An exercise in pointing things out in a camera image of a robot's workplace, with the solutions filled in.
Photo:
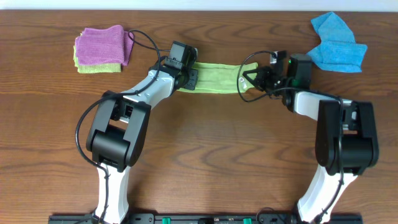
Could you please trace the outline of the light green microfiber cloth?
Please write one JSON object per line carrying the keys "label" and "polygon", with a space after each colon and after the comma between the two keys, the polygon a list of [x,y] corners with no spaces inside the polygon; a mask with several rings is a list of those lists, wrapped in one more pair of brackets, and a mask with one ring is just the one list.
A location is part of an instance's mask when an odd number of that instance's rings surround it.
{"label": "light green microfiber cloth", "polygon": [[231,94],[237,93],[237,83],[241,93],[246,92],[250,88],[254,88],[241,75],[247,70],[254,70],[258,67],[256,62],[243,65],[239,78],[239,65],[226,65],[218,63],[201,63],[196,62],[194,69],[198,70],[198,81],[195,90],[179,89],[185,93],[216,93]]}

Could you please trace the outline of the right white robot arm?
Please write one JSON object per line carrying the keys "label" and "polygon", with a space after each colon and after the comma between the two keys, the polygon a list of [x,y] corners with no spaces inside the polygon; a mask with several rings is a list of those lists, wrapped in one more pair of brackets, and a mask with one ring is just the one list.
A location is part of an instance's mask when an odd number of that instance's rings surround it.
{"label": "right white robot arm", "polygon": [[379,145],[373,106],[310,89],[311,71],[289,67],[287,75],[271,67],[239,73],[266,96],[281,96],[293,113],[317,122],[315,175],[295,206],[297,223],[328,223],[347,186],[376,164]]}

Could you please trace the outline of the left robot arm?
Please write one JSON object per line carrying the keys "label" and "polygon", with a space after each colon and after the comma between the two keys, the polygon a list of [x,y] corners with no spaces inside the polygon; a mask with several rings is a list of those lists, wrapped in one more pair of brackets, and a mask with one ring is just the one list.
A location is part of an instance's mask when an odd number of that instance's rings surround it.
{"label": "left robot arm", "polygon": [[111,98],[104,93],[86,140],[99,175],[99,200],[93,223],[122,223],[129,204],[129,171],[144,147],[151,109],[179,88],[194,89],[198,72],[192,63],[170,60],[148,71],[143,81]]}

